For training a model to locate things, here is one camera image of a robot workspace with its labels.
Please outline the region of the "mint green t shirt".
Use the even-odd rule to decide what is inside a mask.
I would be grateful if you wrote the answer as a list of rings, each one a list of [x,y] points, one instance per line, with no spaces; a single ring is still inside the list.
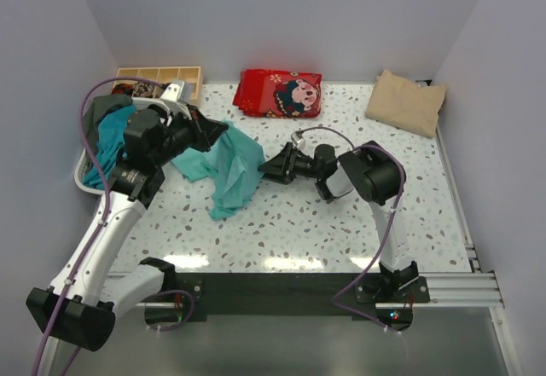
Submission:
[[[262,146],[233,123],[226,124],[228,129],[210,150],[189,148],[172,161],[190,182],[213,180],[209,215],[214,220],[232,217],[246,207],[264,175],[258,170],[265,162]]]

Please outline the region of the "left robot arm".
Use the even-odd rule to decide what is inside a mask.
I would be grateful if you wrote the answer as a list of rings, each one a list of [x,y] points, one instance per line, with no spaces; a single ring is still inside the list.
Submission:
[[[196,107],[168,116],[153,105],[135,111],[92,224],[65,268],[45,290],[33,288],[26,306],[40,330],[89,351],[99,350],[115,322],[148,297],[171,299],[177,290],[173,264],[147,257],[110,288],[107,274],[126,237],[165,180],[163,166],[188,148],[206,152],[229,128]]]

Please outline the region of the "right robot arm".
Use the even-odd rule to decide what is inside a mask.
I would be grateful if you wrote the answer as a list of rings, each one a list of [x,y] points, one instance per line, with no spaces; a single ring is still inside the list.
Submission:
[[[419,271],[404,224],[406,172],[383,147],[370,141],[336,155],[334,147],[321,144],[308,156],[289,142],[258,170],[265,179],[281,184],[289,184],[297,176],[313,178],[319,196],[328,203],[356,192],[369,204],[380,245],[372,259],[379,263],[379,271],[370,273],[365,268],[354,287],[376,301],[397,302],[410,292]]]

